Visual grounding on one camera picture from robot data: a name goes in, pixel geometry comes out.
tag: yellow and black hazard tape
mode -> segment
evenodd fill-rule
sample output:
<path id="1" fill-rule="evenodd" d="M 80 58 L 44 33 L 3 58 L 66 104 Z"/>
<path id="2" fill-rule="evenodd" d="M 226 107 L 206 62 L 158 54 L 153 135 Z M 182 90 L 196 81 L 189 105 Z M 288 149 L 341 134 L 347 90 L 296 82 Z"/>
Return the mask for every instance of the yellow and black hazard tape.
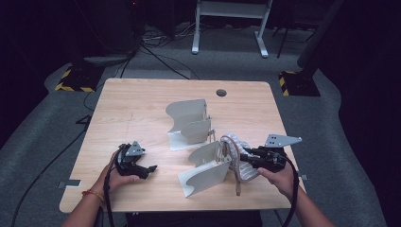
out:
<path id="1" fill-rule="evenodd" d="M 71 77 L 71 71 L 72 71 L 72 66 L 68 67 L 68 69 L 65 71 L 65 73 L 62 75 L 59 84 L 56 86 L 55 90 L 63 90 L 63 91 L 69 91 L 69 92 L 95 92 L 96 88 L 92 87 L 87 87 L 87 86 L 71 86 L 71 85 L 65 85 L 65 82 L 70 79 L 69 76 Z"/>
<path id="2" fill-rule="evenodd" d="M 283 96 L 290 96 L 288 87 L 286 86 L 286 80 L 284 79 L 284 74 L 296 74 L 292 71 L 283 71 L 278 75 L 278 79 L 280 80 L 280 87 L 283 91 Z"/>

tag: person's left hand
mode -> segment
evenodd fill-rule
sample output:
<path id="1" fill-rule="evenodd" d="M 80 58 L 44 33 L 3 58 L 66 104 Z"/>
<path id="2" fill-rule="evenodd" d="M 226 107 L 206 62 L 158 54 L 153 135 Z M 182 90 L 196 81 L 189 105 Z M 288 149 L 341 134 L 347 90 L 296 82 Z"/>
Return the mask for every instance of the person's left hand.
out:
<path id="1" fill-rule="evenodd" d="M 116 155 L 117 152 L 115 152 L 112 156 L 112 159 L 114 159 L 114 156 Z M 121 176 L 120 173 L 117 171 L 117 169 L 113 165 L 113 170 L 110 172 L 110 181 L 109 181 L 109 193 L 113 193 L 118 187 L 129 184 L 129 183 L 134 183 L 139 181 L 139 177 L 136 175 L 130 175 L 130 176 Z M 101 195 L 104 195 L 103 192 L 103 184 L 104 184 L 104 179 L 106 177 L 107 171 L 109 170 L 109 165 L 106 165 L 103 168 L 103 171 L 100 173 L 100 176 L 98 177 L 97 181 L 95 182 L 94 186 L 92 186 L 91 190 L 99 193 Z"/>

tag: black equipment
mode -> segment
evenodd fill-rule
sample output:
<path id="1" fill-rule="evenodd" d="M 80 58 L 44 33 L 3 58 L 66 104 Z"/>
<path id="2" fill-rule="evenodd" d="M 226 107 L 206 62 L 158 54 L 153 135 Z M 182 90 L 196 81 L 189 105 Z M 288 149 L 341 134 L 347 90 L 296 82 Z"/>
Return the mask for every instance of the black equipment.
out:
<path id="1" fill-rule="evenodd" d="M 157 166 L 148 168 L 136 164 L 136 162 L 145 154 L 145 150 L 135 141 L 132 145 L 121 145 L 115 167 L 122 176 L 136 175 L 141 179 L 146 179 L 149 173 L 154 172 Z"/>
<path id="2" fill-rule="evenodd" d="M 244 148 L 252 155 L 241 154 L 240 160 L 248 162 L 254 168 L 263 167 L 271 172 L 278 172 L 286 166 L 287 157 L 283 148 Z"/>

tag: gray carpet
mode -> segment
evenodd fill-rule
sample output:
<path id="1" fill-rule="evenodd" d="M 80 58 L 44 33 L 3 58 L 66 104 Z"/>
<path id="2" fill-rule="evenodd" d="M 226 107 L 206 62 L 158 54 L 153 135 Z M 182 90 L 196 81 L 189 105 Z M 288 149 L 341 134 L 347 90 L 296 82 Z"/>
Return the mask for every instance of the gray carpet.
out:
<path id="1" fill-rule="evenodd" d="M 256 80 L 270 84 L 288 135 L 304 141 L 292 147 L 300 173 L 307 175 L 305 188 L 338 226 L 386 226 L 375 189 L 358 163 L 342 131 L 338 110 L 340 93 L 318 71 L 314 80 L 321 97 L 283 96 L 278 74 L 284 70 L 299 71 L 296 61 L 304 43 L 286 42 L 282 55 L 276 58 L 282 33 L 272 38 L 264 34 L 270 52 L 267 59 L 258 53 L 253 32 L 211 29 L 200 35 L 200 53 L 191 54 L 192 36 L 150 50 L 167 64 L 192 79 Z M 302 40 L 310 34 L 289 32 L 288 38 Z M 83 126 L 76 121 L 96 107 L 101 86 L 96 93 L 55 91 L 68 63 L 49 75 L 45 82 L 49 95 L 32 111 L 0 151 L 0 226 L 10 226 L 19 199 L 44 167 L 79 135 Z M 105 79 L 120 78 L 122 67 L 106 68 Z M 138 52 L 127 66 L 123 78 L 183 79 L 153 56 Z M 59 209 L 62 189 L 57 185 L 69 178 L 77 158 L 82 135 L 41 176 L 26 195 L 16 219 L 16 226 L 58 226 L 66 214 Z M 288 209 L 279 210 L 284 219 Z M 272 211 L 262 211 L 264 226 L 279 226 Z M 122 214 L 115 214 L 116 226 L 124 225 Z M 299 226 L 294 217 L 290 226 Z"/>

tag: handheld controller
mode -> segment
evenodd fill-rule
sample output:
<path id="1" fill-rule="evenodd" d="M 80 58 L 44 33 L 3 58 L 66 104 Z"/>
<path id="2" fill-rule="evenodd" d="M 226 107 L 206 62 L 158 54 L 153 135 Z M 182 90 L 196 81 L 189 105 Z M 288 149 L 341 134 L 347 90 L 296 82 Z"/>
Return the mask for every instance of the handheld controller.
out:
<path id="1" fill-rule="evenodd" d="M 271 172 L 278 172 L 284 169 L 288 161 L 284 147 L 300 142 L 302 142 L 301 137 L 270 134 L 264 147 L 244 148 L 250 155 L 241 154 L 240 160 L 248 162 L 254 168 L 264 167 Z"/>
<path id="2" fill-rule="evenodd" d="M 278 172 L 284 169 L 287 162 L 287 155 L 283 148 L 244 148 L 250 154 L 241 154 L 240 160 L 248 162 L 253 168 L 263 167 L 271 172 Z"/>
<path id="3" fill-rule="evenodd" d="M 116 154 L 118 157 L 115 159 L 114 163 L 117 171 L 122 176 L 137 175 L 141 179 L 146 179 L 150 173 L 156 170 L 157 166 L 150 166 L 146 168 L 137 165 L 136 162 L 144 154 L 145 150 L 141 148 L 136 141 L 134 141 L 132 145 L 120 145 L 120 150 Z"/>

